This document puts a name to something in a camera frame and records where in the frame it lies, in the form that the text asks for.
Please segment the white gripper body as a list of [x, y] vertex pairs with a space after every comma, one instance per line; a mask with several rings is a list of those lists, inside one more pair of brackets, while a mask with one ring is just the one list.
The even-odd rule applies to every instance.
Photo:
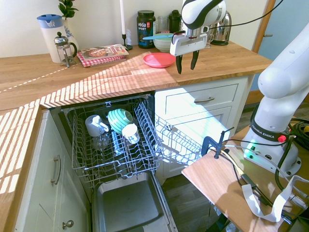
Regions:
[[196, 38], [190, 39], [184, 34], [173, 35], [170, 53], [173, 56], [180, 56], [194, 51], [204, 49], [207, 43], [207, 34], [198, 35]]

